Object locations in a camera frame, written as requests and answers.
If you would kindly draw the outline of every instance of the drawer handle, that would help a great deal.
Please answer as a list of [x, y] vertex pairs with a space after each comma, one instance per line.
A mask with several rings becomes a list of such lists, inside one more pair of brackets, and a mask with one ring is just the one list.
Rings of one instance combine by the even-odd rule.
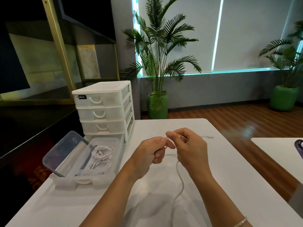
[[106, 125], [106, 128], [101, 128], [101, 127], [99, 127], [99, 125], [97, 124], [97, 128], [99, 128], [100, 130], [104, 131], [104, 130], [108, 129], [108, 124]]
[[89, 97], [89, 100], [90, 101], [92, 101], [93, 103], [96, 103], [96, 104], [98, 104], [98, 103], [101, 103], [102, 102], [102, 98], [100, 98], [100, 101], [94, 101], [91, 97]]
[[101, 116], [98, 116], [98, 115], [96, 115], [96, 113], [93, 111], [93, 114], [94, 114], [94, 116], [96, 116], [97, 118], [103, 118], [104, 116], [105, 116], [105, 111], [103, 111], [103, 115], [101, 115]]

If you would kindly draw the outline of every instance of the right hand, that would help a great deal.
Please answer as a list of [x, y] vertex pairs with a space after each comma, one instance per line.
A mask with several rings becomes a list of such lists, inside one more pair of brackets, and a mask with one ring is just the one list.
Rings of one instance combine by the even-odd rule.
[[177, 148], [178, 160], [190, 175], [197, 172], [205, 176], [211, 175], [208, 164], [207, 143], [201, 136], [188, 128], [167, 131], [166, 135], [174, 142]]

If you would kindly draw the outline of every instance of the purple object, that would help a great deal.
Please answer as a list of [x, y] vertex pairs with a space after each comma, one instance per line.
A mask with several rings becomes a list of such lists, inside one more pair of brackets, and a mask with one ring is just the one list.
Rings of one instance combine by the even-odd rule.
[[294, 146], [297, 149], [297, 151], [299, 152], [299, 154], [301, 155], [301, 158], [303, 159], [303, 147], [302, 147], [302, 143], [303, 143], [303, 140], [301, 140], [301, 139], [296, 140], [294, 142]]

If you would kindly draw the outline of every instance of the drawer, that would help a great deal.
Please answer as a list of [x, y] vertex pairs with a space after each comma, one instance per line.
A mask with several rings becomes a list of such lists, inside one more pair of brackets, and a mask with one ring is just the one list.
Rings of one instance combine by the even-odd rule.
[[81, 121], [93, 121], [95, 119], [123, 119], [124, 113], [121, 107], [103, 109], [78, 109]]
[[81, 122], [83, 133], [92, 134], [97, 132], [117, 133], [124, 132], [124, 120], [114, 122]]
[[77, 107], [121, 105], [119, 92], [74, 95], [74, 101]]

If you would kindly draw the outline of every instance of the container lid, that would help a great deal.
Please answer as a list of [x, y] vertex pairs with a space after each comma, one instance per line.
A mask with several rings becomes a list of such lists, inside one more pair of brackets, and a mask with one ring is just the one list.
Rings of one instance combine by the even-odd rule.
[[60, 177], [66, 177], [79, 154], [87, 147], [89, 142], [75, 131], [67, 133], [43, 158], [46, 168]]
[[78, 94], [98, 94], [98, 93], [114, 93], [119, 92], [130, 83], [129, 80], [124, 81], [108, 81], [98, 82], [90, 86], [72, 91], [73, 95]]

